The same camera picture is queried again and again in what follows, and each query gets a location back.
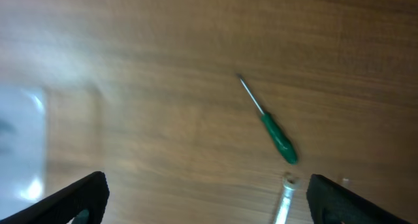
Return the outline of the green handled screwdriver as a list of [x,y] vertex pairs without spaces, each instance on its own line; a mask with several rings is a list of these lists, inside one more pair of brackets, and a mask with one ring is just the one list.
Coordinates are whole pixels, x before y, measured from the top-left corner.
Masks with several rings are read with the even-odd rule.
[[251,88],[246,83],[244,77],[240,73],[236,73],[239,81],[243,85],[244,89],[250,96],[255,107],[259,111],[259,118],[268,134],[270,135],[276,149],[280,152],[281,156],[291,165],[298,163],[298,155],[292,142],[288,139],[287,135],[278,125],[273,115],[268,112],[264,106],[257,100],[256,96],[252,93]]

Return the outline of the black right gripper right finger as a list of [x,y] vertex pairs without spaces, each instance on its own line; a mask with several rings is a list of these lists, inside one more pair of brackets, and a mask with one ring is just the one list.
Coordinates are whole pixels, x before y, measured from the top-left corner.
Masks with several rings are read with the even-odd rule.
[[311,175],[306,198],[314,224],[408,224],[320,174]]

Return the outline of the clear plastic container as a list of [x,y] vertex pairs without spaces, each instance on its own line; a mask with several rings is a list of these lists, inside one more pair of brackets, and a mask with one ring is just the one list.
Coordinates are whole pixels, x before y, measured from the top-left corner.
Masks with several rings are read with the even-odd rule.
[[46,170],[41,88],[1,85],[1,219],[40,201]]

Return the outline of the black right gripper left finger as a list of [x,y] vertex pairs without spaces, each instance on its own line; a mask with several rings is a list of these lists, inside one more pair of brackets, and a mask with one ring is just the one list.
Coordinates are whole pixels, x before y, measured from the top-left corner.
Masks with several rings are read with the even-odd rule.
[[105,173],[95,171],[1,224],[101,224],[109,195]]

